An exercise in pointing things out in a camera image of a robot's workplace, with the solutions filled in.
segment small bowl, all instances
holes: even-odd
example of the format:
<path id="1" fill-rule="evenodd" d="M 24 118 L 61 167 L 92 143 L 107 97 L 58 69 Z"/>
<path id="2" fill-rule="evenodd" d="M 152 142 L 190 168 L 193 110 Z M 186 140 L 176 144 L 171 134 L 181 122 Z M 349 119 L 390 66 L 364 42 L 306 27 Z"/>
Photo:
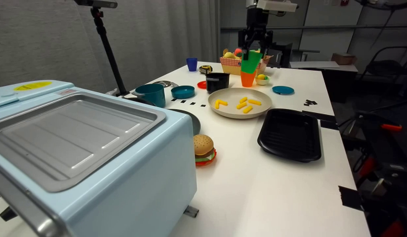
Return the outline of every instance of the small bowl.
<path id="1" fill-rule="evenodd" d="M 255 78 L 255 79 L 256 79 L 256 83 L 261 86 L 268 84 L 269 81 L 271 80 L 271 78 L 269 78 L 269 77 L 268 77 L 268 80 L 259 80 L 258 78 Z"/>

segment basket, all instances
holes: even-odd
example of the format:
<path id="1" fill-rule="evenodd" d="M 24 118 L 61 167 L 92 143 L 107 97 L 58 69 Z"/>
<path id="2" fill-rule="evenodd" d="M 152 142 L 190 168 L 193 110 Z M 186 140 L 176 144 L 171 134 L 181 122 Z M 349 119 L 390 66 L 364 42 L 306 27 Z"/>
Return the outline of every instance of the basket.
<path id="1" fill-rule="evenodd" d="M 269 59 L 271 59 L 271 57 L 272 56 L 265 56 L 265 59 L 261 63 L 259 63 L 256 68 L 256 75 L 265 72 L 266 66 L 268 65 Z M 221 61 L 221 66 L 224 73 L 240 75 L 241 60 L 229 59 L 224 57 L 220 57 L 219 60 Z"/>

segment mug handle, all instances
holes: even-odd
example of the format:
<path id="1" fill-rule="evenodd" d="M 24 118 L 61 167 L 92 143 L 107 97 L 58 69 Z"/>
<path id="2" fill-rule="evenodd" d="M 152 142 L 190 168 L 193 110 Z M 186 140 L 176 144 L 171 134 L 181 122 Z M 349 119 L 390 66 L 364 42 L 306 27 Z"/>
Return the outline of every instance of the mug handle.
<path id="1" fill-rule="evenodd" d="M 135 95 L 135 96 L 137 96 L 137 97 L 142 97 L 142 96 L 145 95 L 144 93 L 137 93 L 136 91 L 132 91 L 131 94 L 132 94 L 132 95 Z"/>

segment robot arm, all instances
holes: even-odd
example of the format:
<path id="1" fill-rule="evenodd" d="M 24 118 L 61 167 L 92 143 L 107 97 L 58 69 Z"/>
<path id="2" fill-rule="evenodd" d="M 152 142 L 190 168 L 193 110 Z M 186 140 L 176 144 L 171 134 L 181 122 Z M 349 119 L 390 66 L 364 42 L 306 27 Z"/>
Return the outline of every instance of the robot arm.
<path id="1" fill-rule="evenodd" d="M 243 52 L 243 59 L 248 59 L 248 50 L 255 40 L 259 42 L 263 55 L 271 46 L 273 32 L 266 31 L 269 11 L 278 11 L 283 15 L 285 12 L 295 12 L 297 8 L 297 4 L 290 1 L 247 0 L 247 28 L 238 33 L 238 46 Z"/>

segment toy hamburger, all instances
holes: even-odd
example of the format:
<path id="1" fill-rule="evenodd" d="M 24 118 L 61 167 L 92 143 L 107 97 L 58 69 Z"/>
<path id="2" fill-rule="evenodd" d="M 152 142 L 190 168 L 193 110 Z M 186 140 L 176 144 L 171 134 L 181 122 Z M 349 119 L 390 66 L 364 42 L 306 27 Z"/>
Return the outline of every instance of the toy hamburger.
<path id="1" fill-rule="evenodd" d="M 193 137 L 194 161 L 196 166 L 209 165 L 215 160 L 216 150 L 214 142 L 206 135 L 198 134 Z"/>

